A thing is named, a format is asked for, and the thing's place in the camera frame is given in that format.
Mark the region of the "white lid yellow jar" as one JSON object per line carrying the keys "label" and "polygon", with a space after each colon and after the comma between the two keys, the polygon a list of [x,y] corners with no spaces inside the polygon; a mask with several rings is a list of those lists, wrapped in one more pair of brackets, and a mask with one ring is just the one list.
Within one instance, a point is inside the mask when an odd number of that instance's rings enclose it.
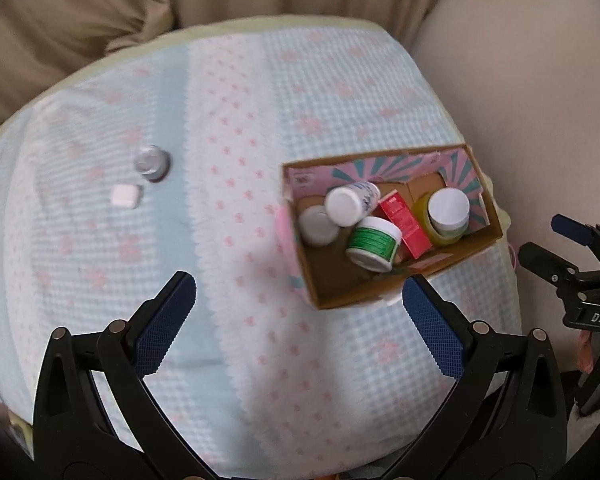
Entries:
{"label": "white lid yellow jar", "polygon": [[440,188],[420,196],[412,213],[434,247],[452,245],[467,232],[469,198],[457,188]]}

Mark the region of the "white medicine bottle blue label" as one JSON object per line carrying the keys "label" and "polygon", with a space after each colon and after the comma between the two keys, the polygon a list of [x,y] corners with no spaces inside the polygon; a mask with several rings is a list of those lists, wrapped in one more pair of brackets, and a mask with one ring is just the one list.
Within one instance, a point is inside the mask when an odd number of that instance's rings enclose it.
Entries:
{"label": "white medicine bottle blue label", "polygon": [[372,182],[355,182],[329,191],[324,207],[332,222],[342,228],[350,228],[371,214],[379,199],[380,189]]}

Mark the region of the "small white square case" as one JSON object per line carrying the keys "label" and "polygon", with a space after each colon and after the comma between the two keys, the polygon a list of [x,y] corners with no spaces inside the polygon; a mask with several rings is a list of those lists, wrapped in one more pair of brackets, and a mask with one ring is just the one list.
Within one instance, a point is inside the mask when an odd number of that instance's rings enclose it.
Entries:
{"label": "small white square case", "polygon": [[141,198],[142,188],[136,184],[116,184],[110,193],[110,203],[116,208],[135,209]]}

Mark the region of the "green label white-lid jar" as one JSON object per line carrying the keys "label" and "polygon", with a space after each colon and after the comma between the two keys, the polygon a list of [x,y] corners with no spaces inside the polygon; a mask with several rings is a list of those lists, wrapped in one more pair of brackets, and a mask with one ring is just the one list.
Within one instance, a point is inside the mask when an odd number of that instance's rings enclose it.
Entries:
{"label": "green label white-lid jar", "polygon": [[346,256],[370,272],[388,273],[402,242],[400,229],[383,218],[369,216],[354,227],[348,240]]}

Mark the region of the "small metal can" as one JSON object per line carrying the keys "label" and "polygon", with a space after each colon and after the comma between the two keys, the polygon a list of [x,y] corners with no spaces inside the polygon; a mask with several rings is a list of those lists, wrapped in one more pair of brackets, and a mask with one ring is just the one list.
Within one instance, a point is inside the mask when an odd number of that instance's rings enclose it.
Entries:
{"label": "small metal can", "polygon": [[155,145],[143,146],[134,158],[135,171],[148,182],[160,182],[169,173],[170,168],[170,154]]}

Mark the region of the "cardboard box patterned lining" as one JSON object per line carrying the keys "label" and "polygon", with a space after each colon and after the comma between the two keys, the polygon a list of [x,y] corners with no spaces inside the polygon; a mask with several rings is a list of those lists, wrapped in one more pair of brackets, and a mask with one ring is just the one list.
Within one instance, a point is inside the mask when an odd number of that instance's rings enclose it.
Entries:
{"label": "cardboard box patterned lining", "polygon": [[[486,188],[471,148],[466,144],[430,146],[324,157],[287,162],[282,167],[283,207],[294,227],[294,248],[283,252],[292,288],[318,310],[336,309],[377,300],[409,276],[437,275],[496,244],[503,236],[492,193]],[[364,270],[351,262],[344,250],[352,230],[344,228],[324,248],[310,247],[301,239],[298,217],[337,185],[358,181],[377,184],[387,194],[397,190],[409,207],[420,196],[450,186],[468,194],[468,232],[456,243],[434,247],[419,259],[405,256],[388,273]]]}

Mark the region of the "red carton box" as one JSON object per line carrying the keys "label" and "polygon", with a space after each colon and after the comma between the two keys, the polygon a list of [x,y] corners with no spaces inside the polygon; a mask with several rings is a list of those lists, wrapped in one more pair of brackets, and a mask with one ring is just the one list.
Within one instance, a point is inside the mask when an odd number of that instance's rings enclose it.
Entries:
{"label": "red carton box", "polygon": [[411,259],[419,259],[430,251],[432,243],[429,237],[397,190],[385,195],[378,207],[380,214],[400,230],[402,244]]}

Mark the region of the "small white-lid jar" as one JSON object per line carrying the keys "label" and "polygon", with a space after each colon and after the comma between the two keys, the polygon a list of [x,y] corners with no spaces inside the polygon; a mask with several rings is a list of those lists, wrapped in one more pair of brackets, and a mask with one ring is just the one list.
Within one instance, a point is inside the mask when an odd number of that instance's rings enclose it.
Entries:
{"label": "small white-lid jar", "polygon": [[338,237],[340,227],[329,218],[323,205],[314,205],[302,211],[298,217],[302,240],[313,247],[332,244]]}

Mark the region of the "checked floral bed blanket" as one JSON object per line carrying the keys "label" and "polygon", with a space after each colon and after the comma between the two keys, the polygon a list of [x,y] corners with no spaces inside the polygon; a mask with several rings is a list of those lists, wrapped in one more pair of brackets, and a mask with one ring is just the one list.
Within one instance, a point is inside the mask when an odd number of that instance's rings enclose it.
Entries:
{"label": "checked floral bed blanket", "polygon": [[[219,474],[305,479],[407,445],[450,388],[399,297],[319,311],[274,228],[287,162],[459,144],[403,47],[345,20],[194,27],[82,70],[0,128],[0,402],[24,419],[52,330],[198,296],[148,387]],[[138,150],[171,156],[157,183]],[[142,188],[135,209],[116,184]]]}

